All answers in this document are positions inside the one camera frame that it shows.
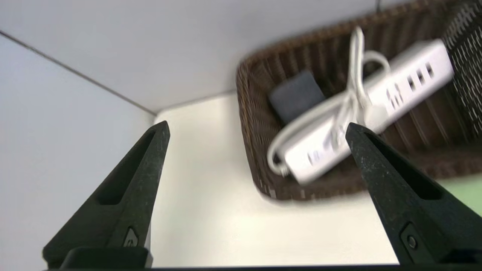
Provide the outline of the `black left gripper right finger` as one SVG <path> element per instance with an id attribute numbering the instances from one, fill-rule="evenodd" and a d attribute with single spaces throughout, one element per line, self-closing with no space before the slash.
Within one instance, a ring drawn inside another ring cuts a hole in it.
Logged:
<path id="1" fill-rule="evenodd" d="M 481 264 L 482 220 L 368 128 L 345 135 L 399 264 Z"/>

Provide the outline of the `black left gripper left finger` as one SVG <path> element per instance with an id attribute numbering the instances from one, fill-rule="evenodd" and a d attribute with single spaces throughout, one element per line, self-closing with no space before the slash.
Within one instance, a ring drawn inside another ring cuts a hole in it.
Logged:
<path id="1" fill-rule="evenodd" d="M 43 248 L 49 268 L 150 268 L 146 248 L 170 140 L 151 126 Z"/>

